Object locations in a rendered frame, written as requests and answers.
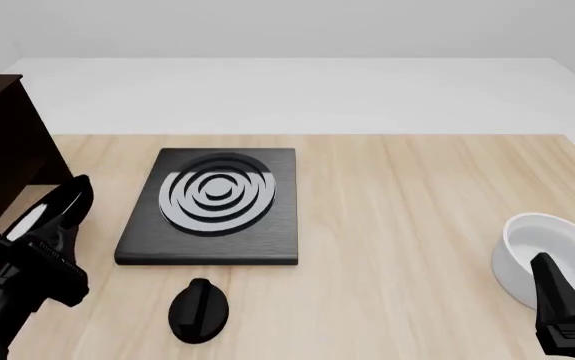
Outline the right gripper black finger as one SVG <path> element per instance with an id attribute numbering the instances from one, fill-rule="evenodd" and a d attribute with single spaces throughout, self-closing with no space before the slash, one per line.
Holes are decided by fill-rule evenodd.
<path id="1" fill-rule="evenodd" d="M 536 289 L 536 326 L 575 325 L 575 289 L 553 258 L 541 252 L 530 264 Z"/>

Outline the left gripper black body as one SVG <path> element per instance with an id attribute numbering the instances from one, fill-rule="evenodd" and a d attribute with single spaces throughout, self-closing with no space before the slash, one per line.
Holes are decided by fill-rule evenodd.
<path id="1" fill-rule="evenodd" d="M 89 293 L 87 273 L 41 239 L 13 242 L 10 263 L 44 296 L 68 307 L 79 305 Z"/>

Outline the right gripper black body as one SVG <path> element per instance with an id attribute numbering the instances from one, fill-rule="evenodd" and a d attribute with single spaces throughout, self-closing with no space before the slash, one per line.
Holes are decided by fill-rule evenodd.
<path id="1" fill-rule="evenodd" d="M 575 324 L 535 322 L 536 337 L 546 355 L 575 355 Z"/>

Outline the dark brown wooden cabinet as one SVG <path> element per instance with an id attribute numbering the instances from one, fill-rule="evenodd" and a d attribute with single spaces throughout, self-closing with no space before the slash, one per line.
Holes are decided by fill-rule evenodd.
<path id="1" fill-rule="evenodd" d="M 73 178 L 20 74 L 0 74 L 0 217 L 28 185 Z"/>

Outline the white round bowl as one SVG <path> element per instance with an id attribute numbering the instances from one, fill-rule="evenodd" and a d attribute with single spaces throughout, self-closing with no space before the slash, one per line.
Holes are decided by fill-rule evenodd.
<path id="1" fill-rule="evenodd" d="M 531 260 L 549 254 L 575 290 L 575 224 L 544 213 L 509 218 L 492 252 L 491 267 L 499 284 L 518 302 L 536 308 Z"/>

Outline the round black stove knob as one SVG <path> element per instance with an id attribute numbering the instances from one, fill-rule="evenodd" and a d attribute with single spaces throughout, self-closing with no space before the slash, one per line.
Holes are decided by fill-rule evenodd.
<path id="1" fill-rule="evenodd" d="M 222 332 L 228 317 L 223 291 L 206 278 L 194 278 L 171 302 L 168 323 L 180 341 L 203 344 Z"/>

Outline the flat black stove plate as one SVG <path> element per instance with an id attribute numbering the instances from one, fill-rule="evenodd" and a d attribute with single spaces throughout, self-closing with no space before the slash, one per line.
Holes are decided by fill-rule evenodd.
<path id="1" fill-rule="evenodd" d="M 295 149 L 161 149 L 114 260 L 121 266 L 297 265 Z"/>

